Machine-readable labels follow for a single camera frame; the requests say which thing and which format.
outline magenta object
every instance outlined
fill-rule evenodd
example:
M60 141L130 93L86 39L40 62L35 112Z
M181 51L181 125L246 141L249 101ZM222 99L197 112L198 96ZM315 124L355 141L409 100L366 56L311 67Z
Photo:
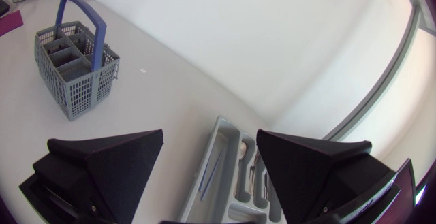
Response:
M19 10L0 18L0 37L17 27L22 26L22 18Z

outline utensil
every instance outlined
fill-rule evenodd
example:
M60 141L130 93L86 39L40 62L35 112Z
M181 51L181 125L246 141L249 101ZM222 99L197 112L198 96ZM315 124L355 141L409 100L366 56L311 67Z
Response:
M255 158L254 158L254 162L250 167L250 186L248 188L248 192L251 195L253 195L253 192L254 192L254 174L255 174L256 163L258 162L259 156L260 156L260 152L258 151L256 153Z
M265 173L264 177L264 198L268 200L268 172Z
M204 192L203 192L203 194L202 194L202 196L201 196L201 198L200 198L201 201L204 200L204 198L206 197L207 193L209 192L209 187L211 186L211 182L212 182L213 176L215 175L215 172L217 171L217 166L218 166L219 160L221 159L221 155L222 155L222 154L223 154L223 151L221 150L221 152L219 152L218 159L217 159L217 161L215 162L215 165L213 166L212 174L211 174L211 176L209 177L209 180L207 181L206 188L205 188L205 190L204 190Z
M198 191L199 191L199 192L202 192L203 184L204 184L204 177L206 176L206 173L207 173L207 166L209 165L209 161L210 161L210 160L211 160L211 158L209 157L209 158L207 159L206 168L204 169L204 173L203 173L203 176L202 176L202 181L200 182L200 186L198 187Z
M237 178L236 178L236 187L234 188L233 191L233 196L236 197L236 194L238 193L239 190L239 185L240 185L240 164L242 163L244 157L245 157L245 153L247 152L247 145L245 144L245 142L241 142L240 148L239 148L239 164L238 164L238 174L237 174Z

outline gray cutlery tray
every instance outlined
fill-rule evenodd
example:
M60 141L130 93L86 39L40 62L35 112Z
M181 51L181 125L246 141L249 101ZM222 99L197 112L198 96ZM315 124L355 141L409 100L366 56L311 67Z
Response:
M247 151L239 160L243 142ZM253 195L249 192L250 169L257 150L250 135L219 116L179 221L280 223L283 212L272 184L265 180L266 168L260 156L254 167Z

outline gray plastic basket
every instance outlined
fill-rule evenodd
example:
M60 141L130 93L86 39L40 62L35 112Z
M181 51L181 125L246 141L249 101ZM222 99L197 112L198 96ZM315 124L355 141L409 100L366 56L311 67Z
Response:
M71 1L94 22L96 35L78 21L61 24L66 3L61 0L56 25L36 33L35 59L53 98L72 121L109 95L120 58L103 43L106 24L97 13L83 0Z

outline spoon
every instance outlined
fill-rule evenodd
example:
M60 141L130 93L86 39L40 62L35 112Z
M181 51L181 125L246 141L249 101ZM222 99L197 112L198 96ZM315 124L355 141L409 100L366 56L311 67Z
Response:
M244 157L245 157L245 153L247 152L247 145L245 144L245 142L242 142L241 143L241 145L240 145L240 147L239 147L239 156L238 156L238 158L239 158L239 164L238 164L238 178L236 179L236 187L234 188L234 191L233 191L233 196L235 196L236 197L236 194L238 193L238 189L239 189L239 182L240 182L240 180L239 180L239 172L240 172L240 163L242 162L242 160L244 159Z

